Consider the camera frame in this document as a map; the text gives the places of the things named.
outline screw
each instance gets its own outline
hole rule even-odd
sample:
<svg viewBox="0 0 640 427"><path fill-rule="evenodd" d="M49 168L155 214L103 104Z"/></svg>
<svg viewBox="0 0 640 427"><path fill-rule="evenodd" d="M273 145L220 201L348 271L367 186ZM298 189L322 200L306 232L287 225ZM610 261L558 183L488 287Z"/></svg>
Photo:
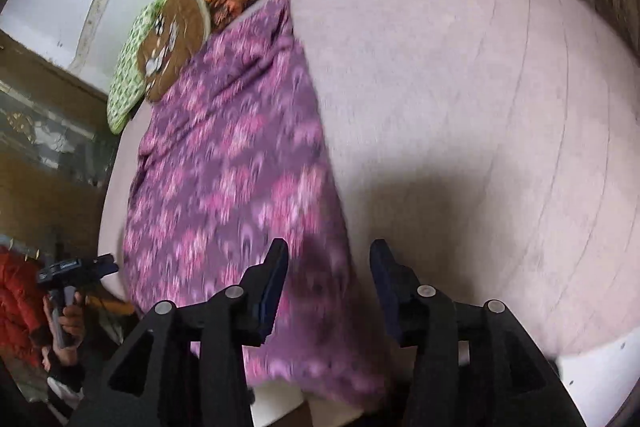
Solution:
<svg viewBox="0 0 640 427"><path fill-rule="evenodd" d="M225 290L225 295L230 299L237 299L244 295L244 290L242 289L242 286L229 286L229 288Z"/></svg>
<svg viewBox="0 0 640 427"><path fill-rule="evenodd" d="M172 305L171 302L169 301L160 301L158 302L158 304L156 304L154 311L158 315L166 315L168 312L172 310L173 307L174 305Z"/></svg>
<svg viewBox="0 0 640 427"><path fill-rule="evenodd" d="M429 286L428 284L423 284L418 286L418 295L420 297L433 297L436 295L436 288Z"/></svg>
<svg viewBox="0 0 640 427"><path fill-rule="evenodd" d="M489 311L494 313L502 313L504 311L504 304L500 301L489 301L487 307L489 308Z"/></svg>

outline brown cushion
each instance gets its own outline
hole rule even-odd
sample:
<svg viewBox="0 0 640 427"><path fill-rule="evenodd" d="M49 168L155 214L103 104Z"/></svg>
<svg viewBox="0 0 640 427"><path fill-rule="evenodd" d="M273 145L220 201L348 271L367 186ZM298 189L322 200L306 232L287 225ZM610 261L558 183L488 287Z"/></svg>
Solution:
<svg viewBox="0 0 640 427"><path fill-rule="evenodd" d="M162 98L210 32L211 20L204 0L166 0L138 50L138 68L145 79L147 100L158 102Z"/></svg>

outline bed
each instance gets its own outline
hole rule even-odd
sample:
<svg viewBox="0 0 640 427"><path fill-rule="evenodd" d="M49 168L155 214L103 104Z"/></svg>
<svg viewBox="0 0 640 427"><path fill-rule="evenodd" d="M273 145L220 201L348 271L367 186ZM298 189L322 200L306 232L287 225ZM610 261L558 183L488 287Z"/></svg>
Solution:
<svg viewBox="0 0 640 427"><path fill-rule="evenodd" d="M291 3L372 310L385 237L451 298L504 301L551 356L640 324L638 65L599 16L578 0ZM98 253L122 251L149 121L143 104L122 135Z"/></svg>

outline red jacket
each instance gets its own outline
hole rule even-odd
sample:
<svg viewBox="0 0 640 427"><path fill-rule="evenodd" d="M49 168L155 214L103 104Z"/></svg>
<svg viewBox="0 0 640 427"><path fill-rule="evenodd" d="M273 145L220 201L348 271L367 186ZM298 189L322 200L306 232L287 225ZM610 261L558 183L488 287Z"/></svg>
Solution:
<svg viewBox="0 0 640 427"><path fill-rule="evenodd" d="M35 262L0 247L0 349L33 365L40 363L49 333L38 270Z"/></svg>

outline purple floral blanket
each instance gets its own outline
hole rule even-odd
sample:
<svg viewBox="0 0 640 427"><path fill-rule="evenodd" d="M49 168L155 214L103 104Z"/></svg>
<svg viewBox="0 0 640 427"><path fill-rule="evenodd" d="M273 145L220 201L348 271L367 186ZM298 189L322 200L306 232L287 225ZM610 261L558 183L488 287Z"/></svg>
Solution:
<svg viewBox="0 0 640 427"><path fill-rule="evenodd" d="M153 108L124 238L134 304L205 301L264 259L290 263L267 343L246 348L247 380L284 378L368 407L386 392L289 0L270 0L212 36Z"/></svg>

